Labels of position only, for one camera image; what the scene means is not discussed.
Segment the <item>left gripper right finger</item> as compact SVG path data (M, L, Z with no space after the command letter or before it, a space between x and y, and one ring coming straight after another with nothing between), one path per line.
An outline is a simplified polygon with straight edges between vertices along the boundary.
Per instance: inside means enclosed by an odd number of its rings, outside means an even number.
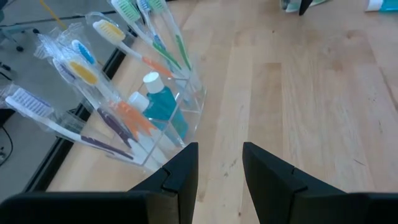
M243 144L243 166L260 223L289 223L298 194L344 194L252 142Z

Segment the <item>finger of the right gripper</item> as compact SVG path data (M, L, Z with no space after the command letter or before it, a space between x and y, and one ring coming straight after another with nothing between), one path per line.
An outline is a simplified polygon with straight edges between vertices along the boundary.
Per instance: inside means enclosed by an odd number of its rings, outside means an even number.
M313 2L313 0L301 0L298 14L300 16L304 15L306 10L310 7L312 2Z

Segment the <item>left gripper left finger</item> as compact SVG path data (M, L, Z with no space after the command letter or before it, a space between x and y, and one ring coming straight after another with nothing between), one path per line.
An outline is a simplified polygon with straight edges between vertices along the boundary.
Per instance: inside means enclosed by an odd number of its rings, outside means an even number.
M191 223L198 188L198 143L192 142L129 192L133 223Z

